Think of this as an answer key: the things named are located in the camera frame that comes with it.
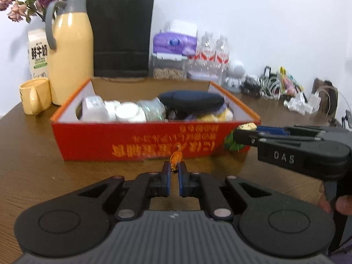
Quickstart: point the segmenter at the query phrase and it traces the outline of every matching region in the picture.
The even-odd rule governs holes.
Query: green object
[[[33,68],[37,69],[37,68],[42,68],[43,66],[47,66],[48,63],[46,61],[40,63],[40,64],[37,64],[35,65]]]
[[[237,144],[233,140],[233,130],[224,139],[224,149],[230,152],[239,152],[245,147],[243,144]]]

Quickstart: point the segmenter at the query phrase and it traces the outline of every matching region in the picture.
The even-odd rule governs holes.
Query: pink dried flower
[[[52,1],[54,0],[37,0],[36,7],[38,11],[43,12],[43,8],[46,9]]]
[[[11,12],[7,14],[8,18],[14,22],[22,21],[22,17],[27,17],[25,11],[27,10],[27,5],[19,5],[18,2],[15,2]]]
[[[12,2],[12,0],[0,0],[0,11],[5,11]]]

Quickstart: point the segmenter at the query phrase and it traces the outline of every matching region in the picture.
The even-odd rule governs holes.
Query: yellow plush toy
[[[214,114],[209,114],[209,115],[203,115],[197,118],[199,121],[203,122],[225,122],[225,121],[232,121],[233,120],[233,113],[229,108],[226,108],[226,110],[219,115],[214,115]]]

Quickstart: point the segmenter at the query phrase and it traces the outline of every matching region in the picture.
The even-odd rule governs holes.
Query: purple packaging
[[[159,33],[153,39],[153,52],[192,56],[196,54],[197,39],[177,33]]]

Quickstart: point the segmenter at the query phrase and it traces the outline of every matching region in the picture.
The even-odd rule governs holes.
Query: yellow thermos
[[[62,105],[82,83],[93,77],[93,31],[87,0],[56,0],[45,17],[52,103]],[[54,10],[57,17],[52,23]]]

